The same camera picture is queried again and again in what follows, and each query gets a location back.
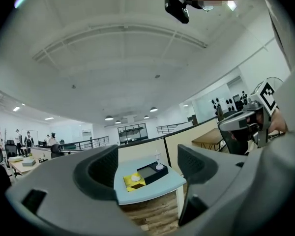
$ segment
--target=wooden desk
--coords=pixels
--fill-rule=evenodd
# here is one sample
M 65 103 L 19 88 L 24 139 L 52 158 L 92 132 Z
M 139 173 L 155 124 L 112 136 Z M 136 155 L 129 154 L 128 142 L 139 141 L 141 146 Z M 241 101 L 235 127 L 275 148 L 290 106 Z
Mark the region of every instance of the wooden desk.
M 33 169 L 37 168 L 40 165 L 38 159 L 35 159 L 35 161 L 36 163 L 33 166 L 23 166 L 22 161 L 18 161 L 18 162 L 9 161 L 10 169 L 15 182 L 16 182 L 16 178 L 15 178 L 13 169 L 15 169 L 15 171 L 20 173 L 21 175 L 26 175 L 28 172 L 32 171 Z
M 214 146 L 214 150 L 216 151 L 215 145 L 219 146 L 219 150 L 221 149 L 220 143 L 223 141 L 223 137 L 218 128 L 214 128 L 206 134 L 192 140 L 192 143 L 199 147 L 206 148 L 206 144 L 208 145 L 208 149 L 212 149 Z

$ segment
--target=wooden floor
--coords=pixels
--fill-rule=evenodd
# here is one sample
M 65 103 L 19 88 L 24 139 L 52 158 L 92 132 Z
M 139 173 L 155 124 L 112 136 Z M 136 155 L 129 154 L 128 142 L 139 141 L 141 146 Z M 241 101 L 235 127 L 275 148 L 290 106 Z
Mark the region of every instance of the wooden floor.
M 161 236 L 178 228 L 176 191 L 149 201 L 120 206 L 129 218 L 150 235 Z

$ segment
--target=railing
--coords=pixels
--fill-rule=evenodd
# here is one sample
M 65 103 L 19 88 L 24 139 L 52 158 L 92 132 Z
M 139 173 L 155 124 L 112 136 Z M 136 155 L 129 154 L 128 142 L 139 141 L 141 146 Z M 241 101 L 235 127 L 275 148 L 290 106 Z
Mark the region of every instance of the railing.
M 177 123 L 177 124 L 172 124 L 168 126 L 159 126 L 157 128 L 157 133 L 159 134 L 170 134 L 174 131 L 175 128 L 177 128 L 178 125 L 185 124 L 186 122 L 183 123 Z
M 101 137 L 76 143 L 60 144 L 63 150 L 85 150 L 89 148 L 103 147 L 109 144 L 109 137 Z

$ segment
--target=window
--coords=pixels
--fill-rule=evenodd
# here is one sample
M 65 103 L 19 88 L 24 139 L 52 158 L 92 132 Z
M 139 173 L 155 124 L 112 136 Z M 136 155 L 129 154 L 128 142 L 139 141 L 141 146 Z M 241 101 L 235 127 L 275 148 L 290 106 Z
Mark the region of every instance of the window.
M 145 123 L 118 128 L 120 145 L 148 139 Z

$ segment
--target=desk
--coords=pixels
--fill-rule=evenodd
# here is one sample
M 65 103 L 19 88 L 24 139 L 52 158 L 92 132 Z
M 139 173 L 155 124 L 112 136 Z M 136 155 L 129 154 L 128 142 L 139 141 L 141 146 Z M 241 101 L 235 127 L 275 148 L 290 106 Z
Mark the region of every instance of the desk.
M 184 202 L 182 186 L 186 183 L 186 180 L 165 163 L 163 164 L 168 168 L 167 175 L 135 191 L 128 192 L 126 189 L 123 176 L 133 174 L 137 171 L 137 169 L 155 161 L 155 156 L 148 156 L 133 161 L 119 163 L 114 181 L 114 190 L 116 191 L 119 205 L 139 203 L 176 191 L 178 216 L 180 216 Z
M 214 146 L 214 150 L 216 151 L 215 145 L 219 146 L 219 151 L 221 150 L 220 143 L 223 141 L 223 137 L 218 128 L 214 128 L 206 134 L 192 140 L 192 143 L 198 147 L 206 148 L 205 144 L 208 145 L 208 149 L 212 149 Z
M 20 173 L 21 175 L 26 175 L 28 172 L 37 168 L 40 165 L 38 159 L 35 159 L 35 161 L 36 163 L 33 166 L 23 166 L 22 161 L 18 161 L 18 162 L 9 161 L 10 169 L 12 171 L 12 176 L 14 177 L 15 182 L 16 182 L 16 178 L 15 178 L 13 169 L 15 169 L 15 171 Z

